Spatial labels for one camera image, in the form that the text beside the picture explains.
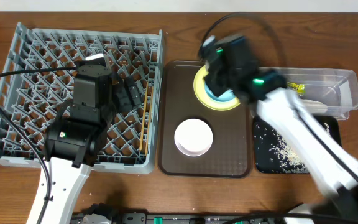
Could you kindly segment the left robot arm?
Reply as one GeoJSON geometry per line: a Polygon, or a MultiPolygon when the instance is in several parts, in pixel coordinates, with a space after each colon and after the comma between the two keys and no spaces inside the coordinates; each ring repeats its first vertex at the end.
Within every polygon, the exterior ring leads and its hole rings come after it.
{"type": "Polygon", "coordinates": [[[69,223],[79,193],[107,144],[117,114],[142,104],[131,77],[113,72],[104,54],[77,61],[73,98],[65,100],[45,134],[47,175],[41,176],[28,223],[69,223]]]}

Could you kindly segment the white napkin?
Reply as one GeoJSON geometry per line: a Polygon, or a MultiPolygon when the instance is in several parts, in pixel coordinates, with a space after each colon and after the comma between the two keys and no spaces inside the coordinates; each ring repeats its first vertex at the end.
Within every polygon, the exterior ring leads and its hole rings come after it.
{"type": "Polygon", "coordinates": [[[328,110],[328,106],[320,101],[307,99],[301,99],[300,101],[311,114],[325,114],[328,110]]]}

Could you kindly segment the white bowl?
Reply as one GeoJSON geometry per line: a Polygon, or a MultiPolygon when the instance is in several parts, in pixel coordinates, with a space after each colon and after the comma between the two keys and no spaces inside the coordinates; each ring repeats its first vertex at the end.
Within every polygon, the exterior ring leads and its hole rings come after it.
{"type": "Polygon", "coordinates": [[[201,119],[187,119],[174,132],[177,149],[184,155],[198,157],[209,151],[213,144],[211,127],[201,119]]]}

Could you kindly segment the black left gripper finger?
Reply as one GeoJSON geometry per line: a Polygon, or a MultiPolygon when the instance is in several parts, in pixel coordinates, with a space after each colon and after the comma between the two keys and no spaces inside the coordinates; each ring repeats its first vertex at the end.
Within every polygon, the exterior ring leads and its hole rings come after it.
{"type": "Polygon", "coordinates": [[[125,77],[124,79],[127,94],[133,107],[140,106],[142,104],[141,92],[138,89],[135,80],[132,77],[125,77]]]}
{"type": "Polygon", "coordinates": [[[121,78],[117,73],[112,76],[113,81],[117,81],[112,86],[112,100],[118,113],[128,112],[133,109],[133,99],[131,88],[133,79],[131,77],[121,78]]]}

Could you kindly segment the green orange snack wrapper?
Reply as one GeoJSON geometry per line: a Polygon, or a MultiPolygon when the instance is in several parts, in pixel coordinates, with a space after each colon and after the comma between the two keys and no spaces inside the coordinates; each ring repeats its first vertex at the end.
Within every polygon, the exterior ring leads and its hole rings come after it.
{"type": "Polygon", "coordinates": [[[300,96],[303,96],[305,94],[305,85],[304,84],[288,82],[287,85],[292,90],[295,90],[300,96]]]}

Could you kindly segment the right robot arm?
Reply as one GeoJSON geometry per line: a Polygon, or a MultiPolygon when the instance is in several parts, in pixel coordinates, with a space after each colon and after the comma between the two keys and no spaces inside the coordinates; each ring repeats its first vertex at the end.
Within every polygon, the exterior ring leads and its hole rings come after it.
{"type": "Polygon", "coordinates": [[[239,100],[254,105],[257,116],[292,147],[325,196],[323,203],[303,204],[283,214],[283,221],[358,223],[358,160],[327,134],[281,72],[261,70],[242,35],[221,40],[205,36],[199,56],[207,64],[204,80],[213,95],[232,90],[239,100]]]}

